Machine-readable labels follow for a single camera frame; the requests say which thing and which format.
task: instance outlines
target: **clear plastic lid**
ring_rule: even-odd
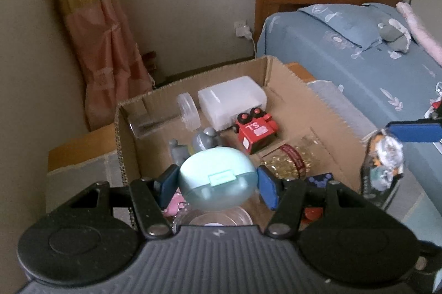
[[[178,103],[178,107],[180,107],[181,120],[186,126],[186,129],[192,132],[201,127],[201,120],[192,96],[187,92],[182,93],[178,95],[176,101]]]
[[[220,212],[205,212],[186,204],[178,211],[173,221],[173,232],[176,233],[181,225],[203,226],[237,226],[252,225],[250,215],[241,207],[234,207]]]

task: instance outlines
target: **blue gripper pad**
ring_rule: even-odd
[[[442,139],[442,126],[432,120],[391,122],[388,130],[401,142],[434,143]]]
[[[156,201],[161,210],[166,209],[178,189],[178,174],[180,168],[173,164],[166,171],[155,179]]]
[[[279,196],[282,193],[282,183],[266,166],[258,167],[259,193],[270,210],[276,210],[279,205]]]

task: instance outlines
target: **tan cardboard box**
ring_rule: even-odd
[[[187,131],[181,122],[177,95],[190,93],[199,107],[198,90],[244,75],[250,76],[263,87],[267,94],[266,111],[279,124],[278,138],[272,145],[298,133],[313,131],[333,159],[327,168],[334,172],[335,179],[359,191],[359,169],[365,155],[363,145],[338,115],[290,69],[271,56],[210,70],[121,103],[115,127],[123,183],[130,183],[140,177],[156,178],[173,164],[169,154],[169,140],[176,138],[180,144],[191,142],[193,133]],[[127,117],[141,114],[147,114],[157,124],[142,139],[134,140]],[[202,127],[208,126],[202,113],[200,117]],[[222,135],[227,138],[230,146],[240,149],[240,143],[231,129]],[[244,207],[254,222],[261,226],[271,216],[271,212],[263,208],[251,208],[253,203],[246,203]]]

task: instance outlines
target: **pink curtain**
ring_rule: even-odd
[[[118,102],[152,89],[119,0],[58,0],[86,82],[94,130],[114,120]]]

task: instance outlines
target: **pillow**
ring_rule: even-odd
[[[305,12],[325,23],[350,42],[362,47],[362,50],[382,42],[377,30],[377,24],[380,21],[369,7],[328,4],[311,5],[298,11]]]

